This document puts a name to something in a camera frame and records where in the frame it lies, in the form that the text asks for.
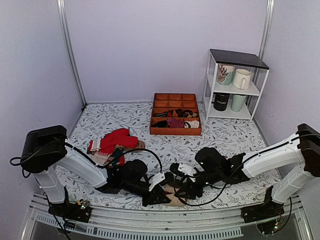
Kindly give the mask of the striped beige knitted sock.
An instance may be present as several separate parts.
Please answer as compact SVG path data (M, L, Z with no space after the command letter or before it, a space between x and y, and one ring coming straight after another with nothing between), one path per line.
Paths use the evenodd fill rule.
M170 206L170 207L184 207L186 206L184 203L182 203L176 196L174 192L174 188L168 184L164 186L164 193L165 196L169 198L170 202L165 203L165 206Z

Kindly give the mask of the orange wooden divider box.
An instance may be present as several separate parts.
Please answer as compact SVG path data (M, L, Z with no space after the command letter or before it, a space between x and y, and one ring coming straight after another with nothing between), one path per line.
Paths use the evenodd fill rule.
M202 124L196 95L155 93L149 132L151 135L200 136Z

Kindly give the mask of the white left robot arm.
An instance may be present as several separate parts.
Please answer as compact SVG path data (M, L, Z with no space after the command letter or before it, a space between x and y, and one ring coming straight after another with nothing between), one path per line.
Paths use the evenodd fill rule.
M147 176L147 165L139 160L121 163L124 153L107 163L94 162L88 155L67 142L67 130L62 125L40 128L27 133L20 162L46 193L48 200L63 216L74 213L67 189L59 181L55 166L63 167L88 182L98 192L118 194L120 190L142 198L142 205L168 204L171 199L161 183L167 175L160 171Z

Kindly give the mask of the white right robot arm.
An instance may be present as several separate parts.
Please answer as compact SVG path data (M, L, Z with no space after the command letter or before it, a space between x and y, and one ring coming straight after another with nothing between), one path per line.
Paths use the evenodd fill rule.
M271 187L265 195L266 201L258 208L262 218L269 218L278 205L320 176L320 134L303 123L298 125L296 133L265 149L225 158L214 147L204 147L197 152L195 160L202 171L182 163L170 166L173 174L190 180L184 190L187 199L193 199L204 187L217 182L236 185L261 173L295 164L287 176Z

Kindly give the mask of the white brown socks in box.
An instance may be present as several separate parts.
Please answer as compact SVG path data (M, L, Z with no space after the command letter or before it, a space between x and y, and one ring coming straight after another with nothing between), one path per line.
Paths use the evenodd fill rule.
M184 127L188 129L197 129L200 127L198 120L184 121Z

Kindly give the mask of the purple socks in box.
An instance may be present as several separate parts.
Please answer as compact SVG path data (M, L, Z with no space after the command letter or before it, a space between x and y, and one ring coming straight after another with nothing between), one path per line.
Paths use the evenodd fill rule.
M168 121L169 128L184 128L184 120L182 118L169 118Z

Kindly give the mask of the black striped socks in box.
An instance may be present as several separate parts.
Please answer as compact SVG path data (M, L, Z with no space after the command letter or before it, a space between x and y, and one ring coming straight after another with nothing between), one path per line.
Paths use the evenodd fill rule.
M152 127L153 128L166 128L168 125L168 112L158 112L152 117Z

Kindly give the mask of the dark brown socks in box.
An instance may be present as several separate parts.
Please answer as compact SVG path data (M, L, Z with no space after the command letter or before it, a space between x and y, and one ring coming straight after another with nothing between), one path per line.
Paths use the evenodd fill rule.
M168 111L169 118L197 118L198 113L189 109L172 109Z

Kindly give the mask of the floral patterned table cloth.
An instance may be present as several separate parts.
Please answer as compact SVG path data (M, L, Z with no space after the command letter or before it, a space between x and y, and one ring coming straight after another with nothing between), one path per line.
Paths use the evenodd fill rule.
M205 119L202 104L198 105L202 125L199 136L151 135L152 103L91 104L86 107L75 128L68 132L71 144L86 151L90 140L103 137L114 130L125 128L146 145L146 151L129 153L126 160L139 159L149 174L168 171L172 163L196 167L196 153L204 147L216 148L227 158L243 152L254 152L265 147L253 122L238 119ZM277 170L264 172L247 182L224 187L222 182L204 189L202 197L191 200L184 210L230 208L258 204L265 192L280 181Z

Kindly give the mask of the brown sock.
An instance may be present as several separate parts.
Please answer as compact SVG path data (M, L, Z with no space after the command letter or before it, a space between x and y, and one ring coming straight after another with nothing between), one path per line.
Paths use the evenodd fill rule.
M117 145L115 148L120 150L121 152L132 151L133 153L139 153L142 149L145 149L146 145L143 141L139 140L134 147L125 147L121 145Z

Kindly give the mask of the red sock pile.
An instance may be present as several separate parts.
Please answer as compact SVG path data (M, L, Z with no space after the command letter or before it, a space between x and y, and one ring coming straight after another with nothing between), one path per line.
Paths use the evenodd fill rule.
M130 150L138 146L139 140L131 136L126 128L120 128L106 134L102 138L96 138L89 142L87 154L92 155L92 160L99 166L105 166L114 159L112 154L116 149Z

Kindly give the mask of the black tumbler cup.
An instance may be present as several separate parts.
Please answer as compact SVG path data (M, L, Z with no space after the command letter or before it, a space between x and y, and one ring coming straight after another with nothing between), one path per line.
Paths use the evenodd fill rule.
M228 93L216 93L213 108L217 111L225 111L229 101L229 96L230 95Z

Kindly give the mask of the pale green tumbler cup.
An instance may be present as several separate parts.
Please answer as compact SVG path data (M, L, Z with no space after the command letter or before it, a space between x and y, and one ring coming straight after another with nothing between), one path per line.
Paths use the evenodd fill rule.
M242 109L242 107L243 107L243 105L244 105L244 103L246 101L246 98L247 98L246 95L234 94L233 97L232 97L232 102L231 102L230 109L233 112L238 113Z

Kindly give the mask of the white shelf black top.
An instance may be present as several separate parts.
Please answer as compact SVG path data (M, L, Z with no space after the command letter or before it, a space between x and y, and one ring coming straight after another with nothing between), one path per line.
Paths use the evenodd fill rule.
M255 54L208 51L203 106L205 119L252 121L270 68Z

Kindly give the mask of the floral patterned mug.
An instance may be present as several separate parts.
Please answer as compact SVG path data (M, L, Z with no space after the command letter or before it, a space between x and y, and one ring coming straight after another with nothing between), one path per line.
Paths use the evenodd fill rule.
M218 64L218 77L217 83L223 86L228 86L234 76L234 65L227 65L227 64Z

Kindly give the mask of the white ceramic mug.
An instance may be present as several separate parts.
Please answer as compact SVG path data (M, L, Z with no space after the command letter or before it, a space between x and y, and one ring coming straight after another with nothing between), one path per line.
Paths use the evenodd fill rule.
M235 71L232 85L240 90L246 90L250 87L252 73L246 69L238 68Z

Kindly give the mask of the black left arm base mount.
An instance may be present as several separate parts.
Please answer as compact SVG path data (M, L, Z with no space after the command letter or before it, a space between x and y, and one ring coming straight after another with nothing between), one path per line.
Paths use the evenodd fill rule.
M81 199L78 202L72 203L69 201L69 194L64 189L64 200L62 203L52 203L49 201L48 212L52 215L63 218L64 220L74 220L78 222L88 223L91 217L92 208L86 200Z

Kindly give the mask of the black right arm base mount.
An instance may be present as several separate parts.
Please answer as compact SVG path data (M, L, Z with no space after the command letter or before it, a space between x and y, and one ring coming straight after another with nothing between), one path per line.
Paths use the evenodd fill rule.
M241 208L240 215L245 223L276 217L285 212L283 207L284 203L276 203L273 201L272 190L273 186L266 190L263 203Z

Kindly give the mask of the right aluminium corner post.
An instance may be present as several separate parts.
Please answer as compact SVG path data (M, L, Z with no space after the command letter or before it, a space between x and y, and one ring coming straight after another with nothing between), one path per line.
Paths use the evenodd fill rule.
M258 52L258 57L261 60L263 60L265 57L265 53L268 45L269 35L270 35L272 21L273 21L274 7L275 7L275 0L267 0L262 37L261 37L260 47Z

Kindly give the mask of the aluminium corner post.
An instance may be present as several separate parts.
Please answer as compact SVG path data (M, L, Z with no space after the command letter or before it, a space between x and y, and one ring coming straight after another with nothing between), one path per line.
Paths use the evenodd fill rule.
M76 58L75 58L74 51L73 51L72 40L71 40L68 19L67 19L67 11L66 11L66 6L65 6L65 1L64 0L57 0L56 3L57 3L57 10L58 10L60 26L61 26L61 30L62 30L62 35L63 35L63 39L64 39L64 43L65 43L68 61L70 64L72 77L74 80L74 84L75 84L82 108L84 109L88 103L87 103L87 100L85 97L85 92L83 89L83 85L81 83L79 71L77 68Z
M274 7L275 7L275 0L267 0L262 37L261 37L260 47L258 52L258 57L261 60L263 60L265 57L265 53L268 45L269 35L270 35L272 21L273 21Z

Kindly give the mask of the left aluminium corner post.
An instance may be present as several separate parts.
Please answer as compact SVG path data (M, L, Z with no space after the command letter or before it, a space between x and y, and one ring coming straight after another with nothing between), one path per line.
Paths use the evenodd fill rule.
M63 39L64 39L64 43L65 43L68 61L70 64L72 77L74 80L74 84L75 84L82 108L84 109L88 103L87 103L87 100L85 97L85 92L83 89L83 85L81 83L79 71L77 68L76 58L75 58L74 51L73 51L72 40L71 40L68 19L67 19L67 11L66 11L66 6L65 6L65 1L64 0L57 0L56 3L57 3L57 10L58 10L60 26L61 26L61 30L62 30L62 35L63 35Z

